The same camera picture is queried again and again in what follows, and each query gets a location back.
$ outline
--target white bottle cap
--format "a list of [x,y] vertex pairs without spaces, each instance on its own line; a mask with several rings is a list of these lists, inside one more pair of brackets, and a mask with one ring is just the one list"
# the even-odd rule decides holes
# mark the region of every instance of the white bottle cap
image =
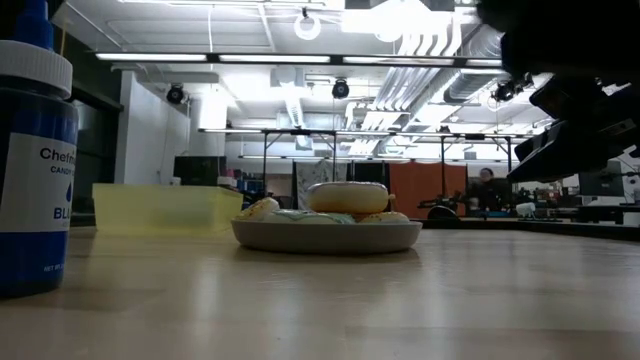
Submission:
[[62,56],[26,43],[0,40],[0,76],[15,76],[51,85],[71,96],[73,65]]

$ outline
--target plate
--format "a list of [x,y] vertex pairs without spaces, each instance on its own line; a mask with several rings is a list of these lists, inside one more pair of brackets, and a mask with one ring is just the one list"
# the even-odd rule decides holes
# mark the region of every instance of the plate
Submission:
[[234,220],[238,242],[248,248],[298,254],[382,254],[407,250],[422,223],[280,224]]

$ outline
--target desk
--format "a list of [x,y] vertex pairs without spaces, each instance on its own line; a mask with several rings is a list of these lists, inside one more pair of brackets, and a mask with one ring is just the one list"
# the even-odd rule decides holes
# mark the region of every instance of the desk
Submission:
[[0,359],[637,360],[638,258],[520,231],[322,257],[72,229],[62,288],[0,303]]
[[640,213],[640,206],[637,205],[593,205],[578,206],[577,222],[615,221],[617,225],[624,223],[624,214],[634,212]]

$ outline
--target white frosted donut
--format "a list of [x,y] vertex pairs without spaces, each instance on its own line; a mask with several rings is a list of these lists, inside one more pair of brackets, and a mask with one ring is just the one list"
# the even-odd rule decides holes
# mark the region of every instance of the white frosted donut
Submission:
[[387,188],[378,183],[330,182],[309,188],[308,203],[313,211],[347,214],[374,214],[384,211],[389,201]]
[[303,210],[276,210],[268,214],[263,222],[296,224],[354,224],[355,220],[345,214],[319,214]]
[[242,210],[242,212],[235,217],[235,220],[262,221],[265,216],[279,209],[280,205],[278,204],[278,202],[272,198],[267,197],[262,200],[256,201],[255,204]]
[[360,224],[399,224],[399,223],[409,223],[411,222],[409,218],[399,212],[386,212],[369,215],[366,218],[360,221]]

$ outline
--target yellow plastic container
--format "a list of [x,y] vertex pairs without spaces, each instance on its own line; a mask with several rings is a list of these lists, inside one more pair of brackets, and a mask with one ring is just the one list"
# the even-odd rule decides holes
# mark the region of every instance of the yellow plastic container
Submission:
[[211,236],[242,208],[242,194],[208,186],[94,184],[93,200],[98,231],[124,236]]

